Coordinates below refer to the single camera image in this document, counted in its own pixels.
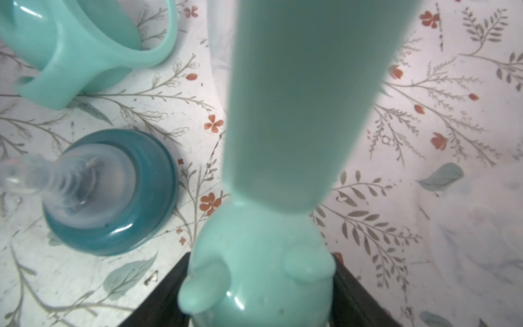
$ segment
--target table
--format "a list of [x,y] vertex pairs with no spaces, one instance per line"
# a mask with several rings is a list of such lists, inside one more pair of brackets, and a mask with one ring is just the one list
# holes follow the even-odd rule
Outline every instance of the table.
[[[165,4],[122,5],[144,48],[157,44],[165,33]],[[1,194],[4,325],[117,326],[190,251],[228,196],[220,182],[227,115],[213,84],[206,4],[179,0],[177,9],[179,37],[168,60],[133,71],[102,93],[78,97],[71,110],[52,111],[19,98],[12,82],[37,72],[0,45],[2,159],[54,159],[88,133],[135,128],[171,151],[182,190],[173,216],[154,238],[114,257],[69,249],[50,232],[38,198]],[[430,217],[441,190],[462,173],[523,157],[522,10],[523,3],[509,0],[424,1],[350,160],[311,213],[329,248],[404,326],[486,326],[438,273]],[[318,15],[328,15],[321,2]],[[440,169],[446,163],[454,165]]]

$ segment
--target red flower print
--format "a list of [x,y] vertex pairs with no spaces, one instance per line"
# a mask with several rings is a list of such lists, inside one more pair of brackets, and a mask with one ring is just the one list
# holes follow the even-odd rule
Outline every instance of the red flower print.
[[390,65],[389,66],[389,74],[391,77],[395,80],[399,80],[401,76],[403,76],[403,71],[399,69],[400,65]]
[[421,14],[419,18],[422,20],[422,24],[424,26],[432,26],[432,28],[438,27],[439,14],[435,14],[433,16],[432,13],[427,10],[423,14]]
[[187,18],[191,18],[191,16],[193,16],[195,18],[198,17],[198,14],[196,13],[197,10],[198,10],[197,6],[193,6],[192,9],[185,7],[185,9],[184,9],[185,17],[187,17]]
[[343,264],[343,257],[340,252],[334,252],[334,256]]
[[420,105],[414,105],[414,110],[418,113],[418,114],[424,114],[425,113],[425,110],[423,109],[422,106]]
[[430,140],[430,142],[432,143],[432,145],[434,145],[434,147],[437,149],[437,150],[445,150],[445,148],[447,147],[447,138],[444,137],[443,135],[441,135],[440,133],[434,133],[434,135],[436,136],[435,138],[432,138]]
[[218,120],[217,122],[214,122],[214,120],[216,119],[215,115],[211,115],[208,118],[211,122],[208,122],[205,125],[203,125],[203,128],[205,128],[205,129],[210,128],[211,132],[218,133],[218,127],[223,125],[223,120]]
[[207,211],[207,215],[210,216],[214,210],[222,204],[222,199],[216,199],[214,193],[211,192],[209,195],[202,196],[200,201],[200,210]]
[[198,74],[190,73],[190,74],[187,75],[185,78],[186,78],[187,80],[189,80],[189,81],[194,81],[195,79],[198,78]]

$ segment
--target leaf print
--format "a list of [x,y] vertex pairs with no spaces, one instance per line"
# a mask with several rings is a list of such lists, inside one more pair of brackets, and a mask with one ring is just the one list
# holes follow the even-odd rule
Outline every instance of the leaf print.
[[370,237],[372,237],[373,239],[375,239],[376,241],[379,241],[380,238],[378,237],[378,235],[370,228],[367,227],[367,233],[370,235]]
[[342,185],[345,184],[345,182],[347,181],[347,172],[346,171],[342,171],[342,174],[339,176],[339,181]]
[[191,69],[196,69],[196,68],[198,68],[198,67],[200,67],[200,64],[197,63],[197,62],[191,62],[191,63],[189,63],[189,64],[187,65],[187,68],[191,68]]
[[156,260],[156,255],[149,260],[126,263],[120,268],[111,271],[103,283],[107,298],[115,301],[125,295],[151,268]]
[[358,230],[356,229],[356,227],[353,228],[353,238],[354,238],[354,241],[356,242],[356,244],[359,246],[360,245],[359,234],[358,234]]
[[90,114],[96,119],[103,120],[104,122],[112,126],[112,122],[109,120],[109,118],[107,118],[107,116],[103,112],[95,108],[92,104],[84,103],[78,100],[76,100],[76,102],[78,103],[78,105],[76,106],[78,109]]
[[60,155],[64,151],[62,144],[57,139],[51,139],[51,148],[56,155]]
[[149,6],[144,5],[142,7],[142,9],[140,10],[140,13],[138,14],[138,23],[137,23],[138,27],[147,20],[148,15],[149,15]]
[[343,236],[345,236],[346,239],[349,238],[349,235],[348,235],[348,233],[347,233],[347,223],[346,223],[346,222],[344,222],[344,223],[342,224],[342,233],[343,233]]
[[351,216],[351,217],[361,217],[361,216],[365,216],[365,215],[368,215],[369,212],[368,211],[353,211],[353,212],[350,212],[348,214],[348,216]]
[[320,216],[322,216],[322,218],[325,218],[325,213],[323,212],[323,210],[321,208],[316,208],[316,211],[318,212],[318,214]]
[[315,217],[316,218],[316,222],[318,223],[318,225],[320,227],[325,227],[325,224],[323,223],[323,221],[321,221],[318,217]]
[[[485,129],[480,127],[478,124],[473,124],[469,120],[463,120],[455,117],[454,115],[447,114],[438,110],[437,107],[441,107],[447,110],[454,110],[454,106],[449,103],[448,100],[463,102],[467,98],[464,94],[454,94],[452,92],[441,89],[440,85],[443,83],[448,84],[457,84],[463,89],[468,89],[465,85],[466,83],[480,83],[477,78],[465,77],[465,76],[456,76],[452,77],[448,74],[449,65],[454,62],[456,59],[453,58],[442,64],[433,66],[431,63],[428,64],[427,69],[427,78],[414,82],[410,84],[405,83],[394,83],[394,82],[383,82],[390,90],[394,91],[398,95],[403,96],[407,100],[410,100],[414,105],[418,104],[422,107],[425,114],[434,115],[438,120],[444,123],[446,127],[446,132],[448,132],[448,147],[455,151],[454,156],[458,159],[467,159],[469,154],[467,149],[464,146],[466,143],[470,145],[470,148],[473,151],[477,151],[477,156],[480,161],[487,163],[491,166],[494,166],[496,163],[490,158],[492,154],[496,158],[500,154],[488,144],[485,144],[479,140],[470,138],[460,129],[465,131],[473,132],[483,132]],[[434,106],[430,106],[426,101],[419,98],[419,95],[411,95],[407,90],[425,90],[433,101],[436,102]],[[396,158],[398,161],[401,161],[405,165],[403,149],[407,148],[415,153],[417,156],[425,158],[422,153],[420,153],[410,142],[408,136],[400,133],[396,130],[394,126],[395,120],[398,120],[399,124],[403,124],[409,129],[412,134],[418,136],[419,130],[415,122],[418,122],[419,119],[400,110],[394,108],[385,108],[376,103],[373,104],[375,112],[379,115],[379,118],[374,121],[376,124],[376,132],[372,134],[371,140],[372,144],[369,152],[374,151],[375,147],[378,144],[378,141],[382,141],[385,145],[391,145],[395,148],[395,151],[398,153]]]
[[378,219],[379,217],[380,217],[380,215],[370,215],[370,216],[366,217],[364,219],[364,221],[374,221],[374,220]]
[[152,88],[155,88],[158,85],[159,81],[160,81],[160,73],[155,73],[153,75],[153,79],[151,80],[151,84],[153,85]]
[[181,71],[181,60],[180,58],[176,58],[176,60],[174,61],[174,65],[173,65],[173,72],[175,74],[179,74]]
[[438,168],[428,178],[417,182],[427,191],[443,191],[463,176],[464,172],[461,167],[449,162]]
[[369,240],[367,240],[367,237],[363,239],[363,245],[365,246],[365,251],[367,251],[367,254],[370,255],[370,245]]
[[26,141],[31,141],[32,134],[31,134],[31,132],[29,132],[29,130],[27,128],[22,127],[20,125],[15,125],[15,126],[17,129],[18,135],[20,135]]
[[50,246],[58,246],[63,244],[62,240],[60,240],[52,230],[47,233],[47,238],[49,239],[48,244]]
[[450,321],[429,311],[420,313],[419,318],[429,327],[453,327]]
[[50,319],[49,321],[50,325],[55,325],[57,323],[61,323],[64,326],[69,327],[76,327],[75,324],[68,321],[66,319],[66,316],[69,314],[78,311],[85,312],[87,311],[89,314],[91,314],[94,317],[98,316],[98,312],[96,311],[99,308],[111,308],[114,310],[119,311],[126,311],[126,312],[132,312],[134,311],[133,308],[129,307],[123,307],[119,306],[117,304],[108,304],[104,303],[108,298],[104,298],[97,302],[89,302],[87,299],[95,293],[95,290],[90,290],[85,292],[82,296],[77,298],[74,302],[71,299],[70,305],[65,305],[63,301],[59,305],[53,305],[52,303],[48,303],[43,301],[43,299],[38,295],[38,286],[37,285],[31,285],[31,278],[27,278],[27,275],[35,276],[37,273],[33,269],[23,265],[18,261],[15,255],[15,251],[13,250],[13,247],[11,246],[11,254],[13,257],[13,261],[15,263],[15,268],[18,272],[18,282],[20,284],[20,295],[18,299],[18,305],[14,308],[13,311],[8,312],[5,314],[4,319],[11,319],[11,322],[7,324],[7,326],[19,326],[18,323],[20,320],[24,320],[22,317],[24,313],[28,313],[30,316],[33,312],[29,310],[24,310],[24,301],[27,298],[32,297],[33,303],[36,304],[38,307],[40,307],[42,310],[44,310],[48,316],[47,318]]
[[[523,68],[518,66],[518,63],[514,62],[516,60],[519,62],[520,60],[523,60],[523,53],[518,56],[516,59],[516,53],[512,52],[508,58],[507,62],[502,62],[493,58],[487,58],[481,55],[476,55],[480,50],[482,50],[484,44],[489,42],[501,42],[502,31],[504,30],[504,26],[508,26],[508,23],[505,21],[508,19],[507,16],[503,16],[504,12],[507,11],[507,9],[497,9],[496,12],[492,16],[490,16],[490,23],[492,24],[487,30],[483,29],[480,24],[474,24],[474,21],[476,18],[468,11],[469,9],[466,8],[463,11],[463,14],[465,17],[463,18],[465,22],[463,23],[464,26],[469,27],[467,29],[468,32],[472,32],[474,34],[474,37],[472,37],[473,41],[479,42],[479,47],[472,53],[464,54],[462,53],[462,56],[466,57],[472,57],[479,60],[487,61],[494,63],[496,68],[496,76],[498,79],[502,80],[504,74],[506,74],[505,81],[510,84],[513,80],[516,82],[516,90],[519,92],[521,90],[520,84],[523,83]],[[485,18],[485,27],[489,26],[487,19]]]
[[358,206],[356,204],[356,202],[354,202],[354,200],[352,200],[348,195],[346,195],[342,191],[338,191],[338,194],[339,194],[339,197],[336,198],[336,200],[338,202],[345,202],[346,204],[348,204],[350,206],[353,206],[353,207],[357,207]]
[[180,85],[179,81],[169,81],[165,83],[165,86],[167,87],[177,87],[178,85]]
[[164,120],[168,117],[168,115],[165,112],[159,112],[159,111],[144,111],[141,113],[142,117],[146,118],[150,121],[160,121]]
[[13,108],[15,108],[18,105],[18,101],[13,101],[10,104],[8,104],[5,108],[0,109],[0,116],[5,115],[8,112],[11,112]]
[[376,191],[372,187],[368,186],[368,188],[372,196],[378,196],[378,193],[376,193]]
[[358,191],[357,189],[351,187],[350,188],[351,190],[353,190],[354,194],[356,194],[356,196],[362,200],[365,200],[365,195],[363,195],[362,192]]

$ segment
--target mint green bottle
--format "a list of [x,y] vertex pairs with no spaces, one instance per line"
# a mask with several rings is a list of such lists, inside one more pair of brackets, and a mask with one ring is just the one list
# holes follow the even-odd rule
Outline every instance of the mint green bottle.
[[309,212],[365,122],[416,0],[242,1],[223,181],[178,296],[196,327],[323,327],[335,264]]

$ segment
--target cup handle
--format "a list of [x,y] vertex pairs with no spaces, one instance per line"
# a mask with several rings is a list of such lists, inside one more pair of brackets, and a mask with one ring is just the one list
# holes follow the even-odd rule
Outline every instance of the cup handle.
[[90,52],[81,40],[68,37],[59,43],[44,69],[36,77],[19,78],[15,90],[41,106],[64,109],[94,77],[112,68],[110,63]]
[[[175,0],[165,0],[167,5],[168,23],[167,33],[159,45],[151,50],[135,50],[127,48],[113,40],[109,39],[102,31],[97,28],[89,30],[89,37],[96,40],[97,48],[103,50],[106,59],[111,60],[118,66],[124,66],[134,69],[148,68],[157,65],[165,60],[173,50],[178,34],[178,15],[176,11]],[[92,26],[92,22],[83,14],[83,11],[77,1],[55,0],[51,8],[57,16],[75,17],[78,26]]]

